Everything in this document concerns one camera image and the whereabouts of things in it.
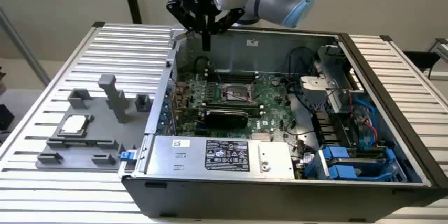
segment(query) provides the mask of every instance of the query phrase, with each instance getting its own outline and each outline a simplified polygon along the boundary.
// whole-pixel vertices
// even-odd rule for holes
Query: wire
[[[290,82],[290,83],[287,84],[287,86],[286,86],[286,89],[287,89],[287,92],[289,92],[289,88],[290,88],[290,86],[291,86],[293,84],[298,84],[298,83],[290,81],[289,78],[286,78],[286,80]],[[301,99],[301,97],[299,97],[297,87],[294,87],[294,92],[295,92],[294,94],[297,95],[297,98],[298,98],[298,100],[299,100],[302,106],[305,106],[305,108],[309,110],[310,114],[314,114],[315,111],[306,105],[306,103],[302,101],[302,99]]]
[[[341,88],[334,89],[334,91],[330,92],[330,94],[326,96],[326,98],[322,100],[322,102],[318,103],[319,108],[321,108],[322,105],[325,105],[325,103],[327,102],[327,99],[329,99],[329,98],[331,97],[331,95],[337,92],[337,90],[345,90],[345,89],[341,89]]]
[[[354,117],[354,97],[353,97],[353,91],[349,91],[349,97],[350,97],[350,107],[351,107],[351,117],[350,119],[353,119]]]
[[[218,79],[219,79],[219,83],[223,83],[223,80],[222,80],[222,76],[219,75],[219,72],[217,71],[217,68],[215,68],[215,64],[211,62],[213,66],[214,66],[214,71],[218,75]]]
[[[371,109],[373,112],[373,126],[377,127],[377,109],[374,108],[373,105],[370,105],[366,101],[359,100],[359,99],[354,99],[355,102],[358,102],[359,104],[362,104],[363,106],[369,107]]]
[[[302,136],[302,135],[307,135],[309,133],[315,132],[315,131],[307,131],[307,132],[305,132],[305,133],[299,133],[299,134],[297,134],[297,133],[291,133],[289,128],[290,128],[290,125],[291,125],[293,122],[295,122],[295,120],[291,120],[291,122],[287,124],[287,126],[286,126],[286,128],[285,128],[286,132],[287,132],[290,135],[293,135],[293,136]]]
[[[289,53],[289,77],[291,78],[291,59],[293,59],[293,54],[294,54],[294,52],[298,50],[298,49],[307,49],[309,50],[309,52],[311,53],[310,55],[311,55],[311,59],[314,60],[314,57],[315,57],[315,52],[309,48],[309,47],[306,47],[306,46],[301,46],[301,47],[297,47],[297,48],[294,48],[291,51],[290,51],[290,53]]]
[[[255,79],[255,80],[250,83],[250,85],[253,85],[257,81],[263,80],[263,79],[266,78],[266,75],[267,75],[267,74],[269,74],[269,73],[265,73],[265,74],[262,75],[262,78]]]
[[[170,76],[170,79],[174,81],[175,85],[177,85],[177,88],[181,88],[178,82],[175,81],[175,79]]]
[[[246,102],[249,102],[249,100],[246,100],[246,99],[243,99],[242,97],[238,97],[238,96],[235,96],[235,95],[230,94],[230,93],[229,93],[229,92],[226,92],[226,91],[223,91],[223,93],[229,94],[230,96],[233,96],[233,97],[235,97],[235,98],[239,98],[242,101],[246,101]]]
[[[379,132],[377,131],[377,128],[373,126],[373,124],[370,124],[369,122],[365,122],[365,125],[369,128],[371,128],[374,131],[374,135],[375,135],[374,144],[375,144],[375,147],[378,147]]]
[[[258,99],[259,97],[261,97],[261,95],[263,95],[263,93],[266,93],[267,92],[267,89],[266,90],[263,90],[254,98],[253,98],[253,100],[255,100],[255,99]]]
[[[435,68],[435,66],[433,65],[431,69],[430,69],[430,73],[429,73],[429,80],[431,80],[431,74],[433,74],[433,69]]]

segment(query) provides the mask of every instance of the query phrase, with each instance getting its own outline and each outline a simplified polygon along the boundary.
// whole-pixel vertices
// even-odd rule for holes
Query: gray block
[[[111,153],[94,154],[91,159],[98,165],[114,165],[117,163]]]
[[[138,94],[135,96],[135,107],[139,112],[150,112],[153,106],[153,101],[150,95],[147,94]]]
[[[38,155],[38,160],[45,164],[61,164],[62,159],[63,157],[58,152],[43,152]]]
[[[107,95],[107,105],[114,110],[114,114],[119,123],[126,123],[129,117],[126,116],[126,109],[129,107],[129,101],[125,97],[123,90],[118,91],[115,87],[118,79],[114,74],[103,74],[99,79],[99,87],[105,90]]]
[[[87,89],[74,89],[69,96],[69,102],[74,109],[87,109],[85,100],[93,100],[90,91]]]
[[[58,152],[63,159],[61,163],[37,162],[38,168],[46,169],[74,169],[74,170],[117,170],[119,162],[102,163],[94,162],[94,155],[111,154],[118,161],[119,154],[130,149],[141,147],[145,129],[149,120],[149,112],[138,112],[137,106],[130,106],[126,109],[129,115],[129,123],[118,122],[114,111],[109,108],[106,103],[107,98],[97,98],[86,100],[89,109],[83,112],[86,115],[95,117],[86,129],[86,137],[59,137],[58,133],[63,127],[63,123],[55,130],[54,136],[49,139],[47,147],[43,153]],[[134,104],[135,99],[129,99],[129,103]],[[81,110],[70,108],[66,118],[73,115],[81,115]]]

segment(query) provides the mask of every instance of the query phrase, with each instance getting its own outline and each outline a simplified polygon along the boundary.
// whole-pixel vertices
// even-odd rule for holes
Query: black cable
[[[309,110],[309,112],[310,112],[310,114],[313,115],[314,113],[315,113],[315,111],[309,107],[309,105],[302,101],[302,99],[301,99],[301,97],[299,97],[299,94],[298,94],[298,90],[297,90],[297,87],[295,87],[295,89],[294,89],[295,91],[295,95],[297,95],[297,98],[298,98],[298,100],[299,100],[299,102],[301,102],[301,104],[302,104],[302,106],[305,106],[305,108]]]
[[[311,55],[311,63],[310,63],[310,64],[311,64],[311,65],[314,64],[315,52],[314,52],[309,47],[306,47],[306,46],[301,46],[301,47],[294,48],[294,49],[290,51],[289,56],[287,56],[287,57],[289,57],[289,77],[291,77],[291,59],[293,59],[293,54],[294,54],[294,52],[295,52],[298,49],[306,49],[306,50],[309,50],[310,55]],[[301,61],[302,61],[303,65],[306,65],[302,56],[303,56],[303,55],[301,55]]]
[[[302,136],[302,135],[307,135],[309,133],[315,132],[315,131],[307,131],[307,132],[305,132],[305,133],[299,133],[299,134],[291,133],[289,128],[290,128],[290,125],[291,125],[293,122],[295,122],[295,120],[291,120],[291,122],[290,122],[290,123],[287,124],[287,126],[286,126],[286,132],[287,132],[290,135],[293,135],[293,136]]]
[[[210,61],[210,59],[209,59],[209,57],[207,56],[199,56],[197,59],[195,59],[195,62],[194,62],[194,69],[193,69],[193,72],[194,73],[198,73],[198,62],[201,61],[201,60],[207,60],[207,62]]]
[[[287,89],[287,92],[289,92],[289,88],[290,88],[290,86],[293,85],[293,84],[298,84],[297,82],[290,82],[289,84],[287,84],[287,86],[286,86],[286,89]]]
[[[431,69],[430,69],[430,73],[429,73],[429,80],[431,80],[431,74],[433,74],[433,69],[435,68],[435,66],[433,65]]]

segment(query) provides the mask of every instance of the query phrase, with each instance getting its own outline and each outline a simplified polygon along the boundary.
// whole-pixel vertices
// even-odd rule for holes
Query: blue latch
[[[335,165],[330,168],[330,177],[333,179],[357,180],[357,172],[353,166]]]
[[[325,152],[325,158],[331,159],[331,158],[350,158],[347,148],[345,147],[338,147],[338,146],[327,146],[323,149]]]
[[[125,151],[121,155],[121,161],[134,161],[135,151]]]

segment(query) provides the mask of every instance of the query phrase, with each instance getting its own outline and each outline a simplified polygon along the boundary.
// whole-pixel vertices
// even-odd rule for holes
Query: white sticker
[[[174,139],[174,147],[190,147],[190,139]]]
[[[259,46],[259,41],[258,40],[247,40],[246,45],[250,47],[258,47]]]

